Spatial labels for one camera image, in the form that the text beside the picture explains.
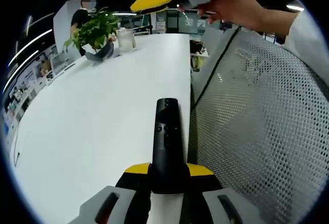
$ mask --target plant pot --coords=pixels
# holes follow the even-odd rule
[[[114,44],[113,42],[107,42],[104,47],[101,48],[97,53],[92,54],[90,52],[86,52],[87,60],[90,61],[103,61],[104,59],[107,59],[111,57],[114,51]]]

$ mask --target white sleeve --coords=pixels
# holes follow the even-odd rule
[[[329,86],[329,53],[312,16],[303,11],[293,22],[284,48],[301,59]]]

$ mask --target black t-shirt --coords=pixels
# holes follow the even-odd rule
[[[71,26],[77,23],[77,28],[81,28],[81,26],[87,23],[92,17],[89,15],[87,10],[79,9],[73,14]]]

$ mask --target potted plant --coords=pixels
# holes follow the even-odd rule
[[[95,51],[95,54],[86,52],[86,57],[93,61],[102,61],[107,55],[113,53],[113,43],[111,35],[116,35],[120,19],[112,13],[101,9],[97,13],[92,14],[92,19],[78,28],[64,43],[67,47],[74,44],[76,48],[80,48],[89,44]]]

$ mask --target desk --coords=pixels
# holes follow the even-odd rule
[[[23,195],[44,223],[67,223],[126,168],[152,162],[156,101],[177,98],[185,156],[190,120],[190,48],[184,34],[136,37],[137,50],[94,63],[85,57],[35,97],[18,129]],[[13,165],[13,147],[10,162]],[[152,201],[178,223],[181,196]]]

